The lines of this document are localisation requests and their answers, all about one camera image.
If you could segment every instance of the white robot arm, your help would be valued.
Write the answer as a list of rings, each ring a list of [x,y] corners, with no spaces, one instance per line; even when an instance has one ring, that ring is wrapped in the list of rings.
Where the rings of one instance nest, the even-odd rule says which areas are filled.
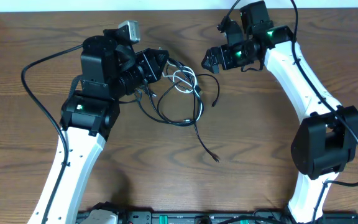
[[[242,67],[241,71],[246,72],[256,70],[244,70],[244,67],[259,60],[260,68],[256,71],[265,66],[281,84],[300,122],[291,145],[291,155],[299,174],[288,209],[294,222],[313,222],[313,215],[315,220],[323,215],[323,203],[331,185],[327,181],[335,180],[346,163],[353,160],[356,151],[354,136],[337,119],[343,118],[357,135],[358,112],[354,106],[343,108],[329,94],[294,41],[296,35],[288,26],[274,27],[263,1],[240,9],[246,40],[229,14],[218,25],[218,30],[226,35],[227,44],[207,50],[201,65],[212,73],[219,72],[219,64],[223,70]]]
[[[49,223],[74,223],[93,165],[103,150],[106,140],[102,135],[90,136],[89,131],[69,127],[63,131],[69,147],[68,165],[48,213]],[[64,157],[62,140],[59,139],[55,160],[47,182],[29,223],[42,223],[45,209],[57,181]]]
[[[273,49],[268,49],[264,61],[266,69],[276,77],[289,97],[301,123],[305,118],[309,118],[311,113],[326,114],[330,111],[320,102],[305,78],[303,78],[298,67],[294,64],[291,44],[291,41],[287,41],[276,44]],[[337,108],[338,105],[341,105],[340,102],[331,96],[317,79],[302,55],[298,43],[295,44],[295,47],[296,55],[301,58],[301,66],[313,82],[313,85],[326,97],[326,101],[333,108]],[[339,173],[330,172],[311,180],[307,175],[301,172],[298,173],[295,193],[288,204],[288,208],[297,223],[308,223],[312,220],[314,207],[323,188],[323,182],[325,180],[334,180],[338,175]],[[321,199],[316,219],[323,215],[322,207],[327,193],[328,189]]]

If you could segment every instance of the cable connector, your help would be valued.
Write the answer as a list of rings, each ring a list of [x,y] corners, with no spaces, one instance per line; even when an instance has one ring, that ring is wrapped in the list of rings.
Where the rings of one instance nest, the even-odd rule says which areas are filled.
[[[195,89],[196,92],[199,94],[199,96],[201,96],[201,95],[203,94],[202,89],[201,89],[198,85],[196,85],[196,86],[194,87],[194,89]]]

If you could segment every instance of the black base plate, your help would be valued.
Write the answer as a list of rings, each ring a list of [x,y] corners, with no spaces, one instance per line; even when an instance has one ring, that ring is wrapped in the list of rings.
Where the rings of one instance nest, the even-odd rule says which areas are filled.
[[[99,203],[93,207],[93,209],[109,210],[119,215],[118,224],[197,224],[200,218],[210,217],[212,224],[218,224],[225,220],[236,218],[241,215],[258,216],[264,218],[271,218],[280,220],[283,223],[295,224],[291,221],[288,213],[284,210],[268,210],[258,209],[254,212],[210,212],[210,213],[195,213],[195,212],[154,212],[151,209],[144,208],[130,208],[121,209],[117,206],[106,202]],[[81,223],[85,218],[89,216],[90,212],[78,213],[76,223]],[[253,220],[234,222],[233,224],[254,224],[254,223],[266,223],[255,222]],[[319,218],[316,224],[358,224],[357,213],[325,213],[323,217]]]

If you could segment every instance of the black cable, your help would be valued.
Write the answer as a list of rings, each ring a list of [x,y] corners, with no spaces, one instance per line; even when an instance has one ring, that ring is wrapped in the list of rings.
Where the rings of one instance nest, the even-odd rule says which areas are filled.
[[[217,84],[217,86],[218,86],[218,94],[216,95],[216,99],[215,99],[215,100],[213,101],[213,103],[212,103],[212,107],[214,107],[214,106],[216,105],[216,103],[218,102],[219,94],[221,93],[221,87],[220,87],[220,85],[219,85],[218,79],[217,79],[215,76],[210,75],[210,74],[198,74],[198,75],[196,75],[196,76],[197,76],[197,77],[199,77],[199,76],[209,76],[209,77],[215,79],[215,82],[216,82],[216,84]]]
[[[119,104],[128,104],[128,103],[135,103],[135,102],[136,102],[136,99],[131,100],[131,101],[128,101],[128,102],[126,102],[126,101],[121,101],[121,100],[118,101]]]
[[[45,208],[45,213],[44,213],[44,216],[42,218],[42,223],[45,223],[48,219],[48,213],[49,213],[49,210],[50,210],[50,206],[52,205],[52,202],[53,202],[53,198],[55,197],[55,194],[56,194],[56,191],[59,187],[59,183],[62,179],[62,176],[63,176],[63,173],[65,171],[65,168],[66,168],[66,165],[67,165],[67,159],[68,159],[68,146],[67,146],[67,142],[66,142],[66,139],[64,138],[63,136],[63,133],[62,131],[60,130],[60,127],[58,125],[58,123],[54,120],[54,118],[52,117],[52,115],[48,112],[48,110],[41,104],[41,102],[35,97],[35,95],[31,92],[30,88],[27,86],[27,83],[25,81],[25,73],[26,71],[33,67],[34,65],[37,65],[39,63],[42,63],[46,60],[49,60],[51,58],[55,58],[57,56],[61,56],[63,54],[66,54],[68,52],[72,52],[74,50],[77,50],[77,49],[80,49],[82,48],[82,44],[81,45],[78,45],[76,47],[73,47],[73,48],[70,48],[68,50],[64,50],[62,52],[59,52],[59,53],[56,53],[56,54],[53,54],[51,56],[48,56],[48,57],[45,57],[43,59],[40,59],[36,62],[32,62],[31,64],[29,64],[28,66],[24,67],[23,70],[22,70],[22,75],[21,75],[21,78],[22,78],[22,84],[23,84],[23,87],[24,89],[26,90],[26,92],[29,94],[29,96],[32,98],[32,100],[34,100],[35,104],[37,104],[37,106],[42,110],[42,112],[44,112],[44,114],[47,116],[47,118],[50,120],[50,122],[52,123],[53,127],[56,129],[60,139],[62,140],[62,144],[63,144],[63,148],[64,148],[64,158],[63,158],[63,162],[62,162],[62,168],[60,169],[60,172],[59,172],[59,175],[57,177],[57,180],[56,180],[56,183],[55,183],[55,186],[53,187],[53,190],[52,190],[52,193],[50,194],[50,198],[49,198],[49,201],[48,201],[48,204]]]
[[[252,214],[252,215],[256,217],[256,213],[261,212],[261,211],[270,212],[270,214],[272,214],[273,218],[274,218],[275,220],[277,220],[277,219],[276,219],[276,216],[273,214],[273,212],[272,212],[272,211],[270,211],[270,210],[269,210],[269,209],[267,209],[267,208],[260,208],[260,209],[257,209],[257,210],[255,210],[255,211],[253,212],[253,214]]]
[[[341,116],[339,116],[336,111],[334,110],[334,108],[331,107],[331,105],[329,105],[326,100],[323,98],[323,96],[321,96],[321,94],[319,93],[319,91],[316,89],[316,87],[313,85],[313,83],[310,81],[309,77],[306,75],[305,71],[303,70],[302,66],[300,65],[300,59],[298,59],[298,57],[296,56],[296,52],[295,52],[295,42],[296,42],[296,33],[298,31],[298,9],[296,7],[296,4],[294,2],[294,0],[291,0],[291,3],[293,5],[293,8],[295,10],[295,29],[294,29],[294,33],[293,33],[293,40],[292,40],[292,55],[293,58],[295,60],[296,66],[298,67],[299,71],[301,72],[301,74],[303,75],[303,77],[305,78],[306,82],[309,84],[309,86],[311,87],[311,89],[314,91],[314,93],[316,94],[316,96],[319,98],[320,102],[322,102],[322,104],[327,107],[330,112],[333,113],[333,115],[335,115],[335,117],[337,118],[337,120],[339,122],[342,123],[342,125],[350,132],[350,134],[353,136],[353,138],[356,140],[356,143],[358,145],[358,137],[357,135],[354,133],[354,131],[351,129],[351,127],[346,123],[345,120],[343,120],[343,118]],[[319,198],[317,200],[316,203],[316,207],[314,208],[314,212],[313,212],[313,219],[312,219],[312,224],[315,223],[315,218],[316,218],[316,213],[317,213],[317,209],[320,205],[321,199],[323,197],[325,188],[328,187],[328,184],[338,184],[338,185],[342,185],[342,186],[346,186],[346,187],[357,187],[358,186],[358,182],[356,183],[345,183],[345,182],[341,182],[341,181],[335,181],[335,180],[326,180],[323,183],[323,188],[321,189]]]
[[[284,222],[280,222],[278,220],[272,220],[270,218],[255,217],[255,216],[248,216],[248,215],[241,215],[237,218],[231,218],[229,220],[220,222],[218,224],[230,224],[230,223],[235,223],[235,222],[243,221],[243,220],[255,220],[255,221],[262,221],[262,222],[274,223],[274,224],[285,224]]]
[[[78,82],[80,82],[81,78],[83,75],[77,75],[73,81],[71,81],[71,85],[70,85],[70,91],[68,92],[68,97],[70,98],[72,95],[74,95],[75,93],[75,89],[78,86]]]
[[[224,25],[226,24],[226,21],[229,19],[230,13],[233,11],[233,9],[235,8],[235,6],[240,2],[241,0],[237,0],[233,6],[230,8],[229,12],[227,12],[226,16],[223,17],[222,22],[219,25],[219,31],[224,32],[224,30],[222,30],[222,28],[224,27]]]
[[[153,116],[149,115],[142,107],[141,103],[140,103],[140,100],[138,100],[138,96],[135,94],[135,98],[137,100],[137,103],[139,105],[139,108],[140,110],[146,115],[148,116],[150,119],[156,121],[156,122],[159,122],[159,123],[163,123],[163,124],[172,124],[172,125],[175,125],[175,126],[181,126],[181,127],[184,127],[184,126],[190,126],[190,125],[194,125],[195,127],[195,132],[196,132],[196,135],[197,135],[197,138],[199,140],[199,142],[201,143],[201,145],[204,147],[205,151],[216,161],[216,162],[219,162],[219,157],[217,155],[215,155],[213,152],[211,152],[205,145],[204,145],[204,142],[201,140],[200,138],[200,134],[198,133],[198,128],[197,128],[197,124],[196,124],[196,114],[198,116],[201,116],[203,114],[203,111],[204,111],[204,106],[203,106],[203,101],[201,99],[200,96],[198,96],[198,94],[196,93],[196,90],[195,90],[195,84],[193,82],[193,79],[191,78],[191,76],[189,74],[187,74],[185,71],[188,71],[188,69],[185,68],[185,65],[182,64],[181,62],[175,60],[175,59],[172,59],[172,58],[169,58],[169,61],[174,64],[181,72],[182,74],[185,76],[185,79],[184,80],[189,80],[190,81],[190,84],[192,86],[192,89],[193,89],[193,98],[194,98],[194,107],[193,107],[193,119],[185,119],[183,121],[173,121],[173,120],[170,120],[169,118],[167,118],[164,114],[162,114],[160,112],[160,102],[162,100],[162,98],[164,96],[166,96],[169,91],[171,91],[175,86],[179,86],[185,90],[188,90],[188,91],[191,91],[190,89],[186,88],[186,87],[183,87],[183,86],[180,86],[179,84],[182,82],[181,80],[179,82],[174,82],[173,80],[169,79],[171,83],[173,83],[173,85],[160,97],[160,99],[158,100],[158,103],[157,103],[157,107],[155,106],[155,103],[153,101],[153,98],[152,96],[149,94],[149,100],[150,100],[150,104],[152,105],[152,108],[154,109],[154,111],[158,114],[158,116],[161,118],[161,119],[157,119],[157,118],[154,118]],[[168,66],[166,67],[165,69],[165,72],[166,74],[168,75]],[[219,82],[218,82],[218,79],[216,79],[214,76],[212,75],[209,75],[209,74],[199,74],[199,75],[196,75],[196,76],[209,76],[209,77],[212,77],[215,79],[215,82],[218,86],[218,94],[216,96],[216,99],[214,100],[213,102],[213,106],[215,106],[215,104],[218,102],[218,98],[219,98],[219,94],[220,94],[220,86],[219,86]],[[149,92],[149,84],[147,82],[144,83],[144,86],[145,86],[145,89],[146,89],[146,92]]]

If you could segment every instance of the wire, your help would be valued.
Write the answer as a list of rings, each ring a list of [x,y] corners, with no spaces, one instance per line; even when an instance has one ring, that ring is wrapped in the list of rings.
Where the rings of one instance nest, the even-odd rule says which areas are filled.
[[[128,103],[135,103],[135,102],[136,102],[136,99],[128,101],[128,102],[121,101],[121,100],[118,101],[119,104],[128,104]]]
[[[198,80],[197,77],[199,76],[209,76],[215,79],[215,82],[218,86],[218,95],[216,97],[216,99],[213,102],[213,106],[215,106],[215,104],[218,101],[219,98],[219,93],[220,93],[220,86],[219,86],[219,82],[218,79],[216,79],[215,77],[213,77],[212,75],[209,74],[200,74],[200,75],[195,75],[194,71],[190,68],[187,67],[185,65],[183,65],[181,62],[174,60],[172,58],[168,59],[168,65],[165,69],[165,73],[162,73],[163,77],[166,77],[169,79],[169,77],[172,77],[173,79],[169,79],[171,83],[173,83],[173,85],[160,97],[160,99],[158,100],[157,103],[157,107],[155,106],[155,103],[153,101],[153,98],[151,95],[149,95],[149,100],[150,100],[150,104],[152,105],[152,108],[154,109],[154,111],[158,114],[158,116],[161,119],[157,119],[154,118],[153,116],[149,115],[142,107],[139,97],[137,96],[137,93],[140,93],[139,91],[137,93],[135,93],[135,98],[137,99],[137,103],[139,105],[140,110],[146,114],[146,116],[148,116],[150,119],[159,122],[159,123],[163,123],[163,124],[172,124],[175,126],[181,126],[181,127],[185,127],[185,126],[190,126],[190,125],[194,125],[195,127],[195,132],[197,135],[197,138],[199,140],[199,142],[201,143],[201,145],[204,147],[205,151],[216,161],[219,162],[219,157],[217,155],[215,155],[213,152],[211,152],[204,144],[204,142],[201,140],[200,134],[198,132],[198,128],[197,128],[197,120],[199,120],[201,118],[201,115],[203,114],[204,111],[204,104],[203,101],[201,99],[201,95],[198,93],[198,91],[196,90],[196,87],[198,86]],[[168,66],[173,66],[176,67],[178,70],[173,74],[173,75],[169,75],[168,74]],[[181,78],[177,75],[178,72],[181,72],[185,78]],[[174,82],[174,78],[178,78],[179,81],[178,82]],[[188,86],[191,87],[191,89],[188,89],[186,87],[180,86],[180,83],[185,83]],[[147,91],[149,91],[149,85],[148,83],[144,83],[144,86],[146,88]],[[162,99],[173,89],[176,88],[178,91],[183,92],[183,93],[192,93],[193,94],[193,98],[194,98],[194,105],[193,105],[193,119],[184,119],[183,121],[173,121],[170,120],[169,118],[167,118],[164,114],[161,113],[160,111],[160,103],[162,101]]]
[[[257,209],[257,210],[255,210],[255,211],[253,212],[253,214],[252,214],[252,215],[256,217],[256,213],[261,212],[261,211],[270,212],[270,214],[272,214],[273,218],[274,218],[275,220],[277,220],[277,219],[276,219],[276,216],[273,214],[273,212],[272,212],[272,211],[270,211],[269,209],[266,209],[266,208],[260,208],[260,209]]]
[[[310,81],[309,77],[306,75],[305,71],[303,70],[302,66],[300,65],[300,62],[299,62],[300,59],[298,59],[298,57],[296,56],[296,52],[295,52],[296,33],[298,31],[298,9],[296,7],[296,4],[295,4],[294,0],[291,0],[291,3],[292,3],[293,8],[295,10],[295,29],[294,29],[293,40],[292,40],[292,55],[293,55],[293,58],[295,60],[296,66],[298,67],[299,71],[301,72],[301,74],[305,78],[306,82],[311,87],[311,89],[314,91],[316,96],[319,98],[320,102],[322,102],[322,104],[325,107],[327,107],[333,113],[333,115],[335,115],[337,120],[339,122],[341,122],[342,125],[350,132],[350,134],[356,140],[356,143],[358,145],[358,137],[357,137],[357,135],[354,133],[354,131],[351,129],[351,127],[346,123],[346,121],[343,120],[343,118],[336,113],[334,108],[332,108],[331,105],[329,105],[326,102],[326,100],[321,96],[320,92],[316,89],[316,87]],[[325,188],[328,187],[328,184],[338,184],[338,185],[342,185],[342,186],[346,186],[346,187],[357,187],[358,186],[358,182],[356,182],[356,183],[345,183],[345,182],[335,181],[335,180],[326,180],[323,183],[323,188],[321,189],[320,195],[319,195],[317,203],[316,203],[316,207],[314,208],[312,224],[314,224],[315,221],[316,221],[315,218],[316,218],[317,209],[318,209],[318,207],[320,205],[320,202],[321,202],[321,199],[322,199],[322,197],[324,195]]]
[[[220,25],[218,25],[218,29],[221,32],[224,32],[224,30],[222,30],[222,28],[224,27],[224,25],[226,24],[227,20],[229,19],[230,13],[233,11],[233,9],[235,8],[235,6],[240,2],[241,0],[237,0],[233,6],[230,8],[229,12],[227,12],[227,15],[225,17],[223,17],[222,22],[220,23]]]
[[[68,160],[68,146],[67,146],[67,142],[66,142],[66,139],[64,138],[63,136],[63,133],[62,131],[60,130],[60,127],[58,125],[58,123],[54,120],[54,118],[52,117],[52,115],[48,112],[48,110],[41,104],[41,102],[35,97],[35,95],[31,92],[30,88],[27,86],[27,83],[25,81],[25,73],[26,71],[33,67],[34,65],[37,65],[39,63],[42,63],[46,60],[49,60],[49,59],[52,59],[52,58],[55,58],[57,56],[61,56],[63,54],[66,54],[66,53],[69,53],[69,52],[72,52],[74,50],[78,50],[82,48],[82,44],[81,45],[78,45],[76,47],[73,47],[73,48],[70,48],[68,50],[64,50],[62,52],[59,52],[59,53],[56,53],[56,54],[53,54],[51,56],[48,56],[48,57],[45,57],[43,59],[40,59],[38,61],[35,61],[35,62],[32,62],[31,64],[29,64],[28,66],[24,67],[23,70],[22,70],[22,75],[21,75],[21,78],[22,78],[22,84],[23,84],[23,87],[24,89],[26,90],[26,92],[29,94],[29,96],[32,98],[32,100],[34,100],[35,104],[42,110],[42,112],[44,112],[44,114],[47,116],[47,118],[50,120],[50,122],[52,123],[53,127],[56,129],[60,139],[62,140],[62,144],[63,144],[63,149],[64,149],[64,158],[63,158],[63,162],[62,162],[62,168],[60,169],[60,172],[59,172],[59,175],[56,179],[56,183],[55,183],[55,186],[53,187],[53,190],[52,190],[52,193],[50,194],[50,198],[49,198],[49,201],[48,201],[48,204],[45,208],[45,212],[44,212],[44,216],[42,217],[42,223],[45,223],[48,219],[48,213],[49,213],[49,210],[50,210],[50,206],[52,205],[52,202],[53,202],[53,199],[55,197],[55,194],[56,194],[56,191],[59,187],[59,183],[62,179],[62,176],[63,176],[63,173],[65,171],[65,168],[67,166],[67,160]]]
[[[284,222],[280,222],[278,220],[272,220],[270,218],[255,217],[255,216],[248,216],[248,215],[241,215],[237,218],[231,218],[229,220],[220,222],[218,224],[230,224],[230,223],[235,223],[235,222],[243,221],[243,220],[255,220],[255,221],[261,221],[261,222],[267,222],[267,223],[285,224]]]

